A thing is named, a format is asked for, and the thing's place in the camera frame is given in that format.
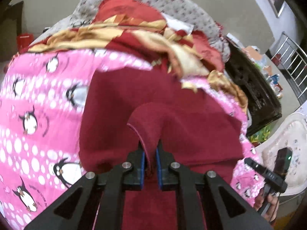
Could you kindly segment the dark red fleece sweater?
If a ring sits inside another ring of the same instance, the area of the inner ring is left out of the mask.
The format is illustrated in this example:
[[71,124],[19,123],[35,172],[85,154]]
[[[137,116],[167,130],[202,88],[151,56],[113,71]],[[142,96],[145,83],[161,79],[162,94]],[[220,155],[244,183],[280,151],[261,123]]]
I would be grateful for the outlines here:
[[80,129],[80,161],[103,173],[141,145],[147,159],[145,186],[125,196],[123,229],[176,229],[174,192],[162,192],[156,177],[158,143],[192,171],[217,172],[226,182],[243,157],[241,121],[203,90],[183,89],[161,71],[125,67],[96,71]]

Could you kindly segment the pink penguin quilt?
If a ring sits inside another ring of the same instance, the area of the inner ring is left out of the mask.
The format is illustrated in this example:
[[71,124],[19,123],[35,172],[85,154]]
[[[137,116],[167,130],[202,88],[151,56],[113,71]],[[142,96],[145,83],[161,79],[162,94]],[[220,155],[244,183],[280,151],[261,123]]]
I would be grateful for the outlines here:
[[24,229],[84,173],[78,134],[96,70],[150,71],[128,53],[81,49],[13,57],[1,87],[1,214]]

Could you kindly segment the dark carved wooden nightstand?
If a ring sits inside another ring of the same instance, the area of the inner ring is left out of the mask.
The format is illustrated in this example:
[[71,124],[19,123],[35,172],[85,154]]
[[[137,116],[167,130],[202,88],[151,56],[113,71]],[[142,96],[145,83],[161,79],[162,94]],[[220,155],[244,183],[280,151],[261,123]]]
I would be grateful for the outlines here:
[[251,136],[282,117],[281,103],[256,65],[230,40],[228,44],[230,58],[225,71],[248,98],[251,125],[247,136]]

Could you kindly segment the metal stair railing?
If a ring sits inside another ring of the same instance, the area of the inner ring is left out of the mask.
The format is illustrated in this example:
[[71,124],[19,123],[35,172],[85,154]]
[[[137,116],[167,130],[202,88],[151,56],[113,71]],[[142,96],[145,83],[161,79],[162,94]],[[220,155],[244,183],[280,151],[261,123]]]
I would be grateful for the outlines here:
[[285,32],[277,43],[271,61],[277,65],[300,105],[306,102],[306,52]]

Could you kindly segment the red heart embroidered pillow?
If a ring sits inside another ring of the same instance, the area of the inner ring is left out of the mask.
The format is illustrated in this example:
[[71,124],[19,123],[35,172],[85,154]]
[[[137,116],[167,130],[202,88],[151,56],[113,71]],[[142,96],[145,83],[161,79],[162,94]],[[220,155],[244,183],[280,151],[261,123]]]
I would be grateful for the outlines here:
[[221,53],[209,44],[207,36],[202,31],[193,31],[192,37],[196,51],[201,55],[201,62],[209,70],[224,71]]

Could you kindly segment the red and gold blanket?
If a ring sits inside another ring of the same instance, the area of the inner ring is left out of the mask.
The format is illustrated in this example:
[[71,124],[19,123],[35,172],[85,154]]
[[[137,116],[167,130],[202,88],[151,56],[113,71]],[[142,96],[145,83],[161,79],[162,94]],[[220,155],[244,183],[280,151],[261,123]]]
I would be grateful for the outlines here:
[[179,79],[188,76],[206,77],[211,88],[232,95],[242,110],[247,111],[248,99],[239,86],[223,72],[209,72],[196,51],[192,34],[169,28],[165,19],[146,22],[113,16],[104,22],[59,31],[22,49],[22,52],[43,53],[86,48],[104,48],[135,55],[154,68],[171,73]]

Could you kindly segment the white pillow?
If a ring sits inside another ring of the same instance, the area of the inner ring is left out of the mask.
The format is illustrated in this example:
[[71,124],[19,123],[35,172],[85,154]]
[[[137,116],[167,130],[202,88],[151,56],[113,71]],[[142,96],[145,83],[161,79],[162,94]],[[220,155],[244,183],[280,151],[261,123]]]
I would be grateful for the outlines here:
[[174,17],[169,16],[168,14],[163,13],[162,15],[165,18],[169,28],[172,28],[173,30],[176,31],[183,30],[187,34],[191,34],[193,32],[194,26],[192,24],[175,19]]

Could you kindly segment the floral upholstered headboard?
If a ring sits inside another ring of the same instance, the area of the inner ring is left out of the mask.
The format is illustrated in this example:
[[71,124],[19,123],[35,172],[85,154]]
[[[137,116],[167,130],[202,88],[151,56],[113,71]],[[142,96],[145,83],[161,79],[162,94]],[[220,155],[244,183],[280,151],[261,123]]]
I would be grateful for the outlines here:
[[[68,17],[54,24],[50,29],[41,34],[35,43],[47,37],[74,26],[88,24],[93,21],[98,12],[99,4],[103,0],[80,0],[74,12]],[[138,0],[154,7],[160,12],[178,19],[179,21],[192,24],[195,30],[202,31],[208,38],[209,44],[217,49],[222,60],[227,62],[230,58],[230,47],[223,37],[222,26],[216,23],[212,17],[200,6],[191,0]]]

